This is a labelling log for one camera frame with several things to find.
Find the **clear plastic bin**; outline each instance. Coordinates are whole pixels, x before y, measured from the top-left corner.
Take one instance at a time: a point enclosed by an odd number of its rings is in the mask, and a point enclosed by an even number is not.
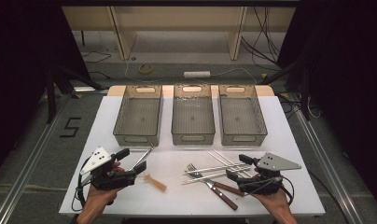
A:
[[[162,103],[162,86],[127,86],[113,131],[119,145],[156,147]]]
[[[174,145],[212,145],[215,119],[210,85],[175,85],[172,119]]]
[[[220,135],[223,146],[261,146],[267,128],[253,85],[219,85]]]

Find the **wooden handle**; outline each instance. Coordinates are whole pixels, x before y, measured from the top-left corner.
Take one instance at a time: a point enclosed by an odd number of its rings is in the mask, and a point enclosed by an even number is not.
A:
[[[211,190],[217,194],[219,198],[221,198],[226,204],[229,205],[230,208],[232,208],[234,211],[237,210],[238,205],[232,202],[226,195],[224,195],[220,190],[215,188],[215,186],[211,187]]]
[[[162,184],[160,181],[151,177],[151,175],[145,175],[145,181],[149,182],[150,184],[152,184],[154,187],[161,190],[162,192],[166,191],[166,186]]]
[[[218,188],[220,188],[220,189],[228,190],[228,191],[231,192],[231,193],[234,193],[234,194],[237,194],[237,195],[239,195],[239,196],[241,196],[241,197],[244,197],[244,192],[241,192],[240,190],[235,189],[235,188],[233,188],[233,187],[230,187],[230,186],[224,185],[224,184],[222,184],[222,183],[218,183],[218,182],[216,182],[216,181],[215,181],[215,183],[214,183],[214,186],[215,186],[215,187],[218,187]]]

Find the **power strip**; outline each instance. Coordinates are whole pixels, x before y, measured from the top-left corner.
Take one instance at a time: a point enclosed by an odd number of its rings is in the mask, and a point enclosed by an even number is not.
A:
[[[192,77],[210,77],[211,72],[209,71],[201,71],[201,72],[185,72],[185,78],[192,78]]]

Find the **white table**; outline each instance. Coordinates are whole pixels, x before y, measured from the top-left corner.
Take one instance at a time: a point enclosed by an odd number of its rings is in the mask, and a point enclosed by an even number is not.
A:
[[[261,203],[251,196],[240,197],[222,189],[238,205],[238,209],[233,211],[204,183],[181,184],[182,181],[190,180],[188,176],[184,175],[184,171],[187,170],[187,165],[191,162],[197,169],[222,165],[220,161],[209,154],[211,152],[217,156],[213,149],[233,162],[239,162],[239,154],[259,159],[266,152],[271,152],[301,164],[300,170],[282,172],[282,175],[294,184],[295,198],[291,204],[291,211],[296,216],[323,215],[325,210],[308,175],[277,97],[260,96],[258,99],[268,130],[268,135],[261,147],[221,146],[216,95],[213,96],[216,126],[214,144],[186,147],[173,145],[171,134],[173,98],[171,95],[164,95],[160,144],[147,157],[145,173],[151,174],[153,178],[165,184],[168,189],[161,192],[138,176],[135,185],[119,192],[114,203],[106,207],[104,215],[121,217],[254,217],[268,215],[269,213]],[[76,213],[71,209],[71,203],[77,186],[77,175],[84,160],[91,155],[93,150],[102,146],[109,154],[112,154],[125,148],[119,146],[113,135],[121,100],[122,97],[106,96],[101,102],[86,146],[63,200],[61,214],[72,216]],[[131,147],[131,155],[121,161],[122,167],[131,169],[147,149],[148,147]],[[216,180],[237,188],[237,185],[227,177],[220,177]],[[286,181],[284,183],[286,188],[291,191],[289,184]],[[75,200],[74,207],[80,208],[79,201]]]

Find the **human hand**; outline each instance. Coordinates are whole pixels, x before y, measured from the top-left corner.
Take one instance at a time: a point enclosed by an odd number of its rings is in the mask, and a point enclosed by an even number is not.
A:
[[[117,161],[113,164],[113,171],[124,172],[124,169],[119,167],[120,162]],[[117,192],[121,189],[101,190],[96,189],[90,185],[87,201],[84,205],[83,211],[77,217],[77,223],[92,223],[98,216],[100,216],[109,202],[112,202],[117,197]]]
[[[297,221],[290,211],[287,203],[286,194],[282,189],[270,195],[252,194],[257,198],[267,209],[267,211],[275,218],[280,224],[296,224]]]

